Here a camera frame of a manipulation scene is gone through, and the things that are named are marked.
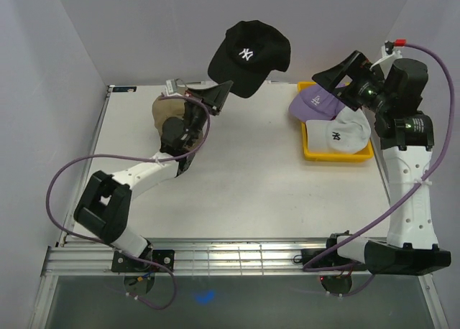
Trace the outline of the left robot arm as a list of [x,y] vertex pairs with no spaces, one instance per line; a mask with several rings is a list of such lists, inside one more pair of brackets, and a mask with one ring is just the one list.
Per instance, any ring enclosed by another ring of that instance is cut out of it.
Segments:
[[152,244],[128,224],[133,199],[188,170],[207,137],[209,118],[221,113],[232,86],[230,80],[204,89],[167,81],[166,92],[152,103],[158,152],[125,170],[91,175],[73,217],[104,244],[123,252],[133,270],[155,269]]

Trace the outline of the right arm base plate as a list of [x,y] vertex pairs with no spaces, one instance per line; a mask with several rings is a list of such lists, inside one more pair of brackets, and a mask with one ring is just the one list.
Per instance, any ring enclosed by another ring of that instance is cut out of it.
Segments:
[[[300,253],[293,257],[294,264],[307,264],[311,259],[314,259],[317,255],[322,253],[324,249],[301,249]],[[342,271],[348,270],[353,267],[354,271],[366,271],[367,268],[364,264],[361,264],[351,259],[341,257],[337,252],[333,252],[325,257],[322,257],[311,265],[313,269],[325,269],[329,271]]]

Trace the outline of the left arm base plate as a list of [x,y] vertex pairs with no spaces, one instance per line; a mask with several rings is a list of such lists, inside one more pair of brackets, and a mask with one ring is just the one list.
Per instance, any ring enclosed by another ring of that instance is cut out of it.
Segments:
[[114,252],[111,271],[118,273],[135,272],[173,272],[175,265],[175,251],[172,249],[154,249],[142,257],[142,261],[128,257],[119,251]]

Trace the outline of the black baseball cap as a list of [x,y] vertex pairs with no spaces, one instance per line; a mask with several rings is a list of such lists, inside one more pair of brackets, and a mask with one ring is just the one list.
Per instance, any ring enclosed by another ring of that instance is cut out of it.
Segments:
[[226,31],[208,76],[216,83],[230,80],[234,95],[249,98],[272,71],[286,72],[290,57],[290,41],[278,29],[260,20],[240,21]]

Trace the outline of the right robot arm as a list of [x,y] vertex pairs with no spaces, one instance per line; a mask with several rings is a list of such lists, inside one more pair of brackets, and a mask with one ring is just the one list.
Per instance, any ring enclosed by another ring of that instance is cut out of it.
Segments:
[[370,225],[354,234],[335,235],[335,243],[307,262],[304,270],[322,257],[332,269],[352,261],[371,274],[422,276],[449,267],[451,254],[439,247],[431,218],[433,122],[419,109],[427,65],[397,57],[388,74],[380,75],[362,52],[354,51],[313,80],[349,108],[374,113],[390,196],[390,208],[382,217],[389,218],[390,225],[384,241],[364,236]]

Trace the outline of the beige baseball cap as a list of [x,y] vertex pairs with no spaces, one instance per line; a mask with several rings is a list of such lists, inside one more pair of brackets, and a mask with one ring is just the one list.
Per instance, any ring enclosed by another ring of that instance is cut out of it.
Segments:
[[160,151],[174,157],[194,150],[203,140],[202,128],[186,128],[185,100],[158,96],[152,104],[154,125],[160,136]]

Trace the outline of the white baseball cap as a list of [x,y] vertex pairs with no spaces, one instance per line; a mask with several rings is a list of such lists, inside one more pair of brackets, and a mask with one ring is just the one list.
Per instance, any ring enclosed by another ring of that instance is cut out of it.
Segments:
[[371,135],[363,111],[348,107],[333,120],[310,120],[305,126],[308,151],[314,153],[356,154],[367,146]]

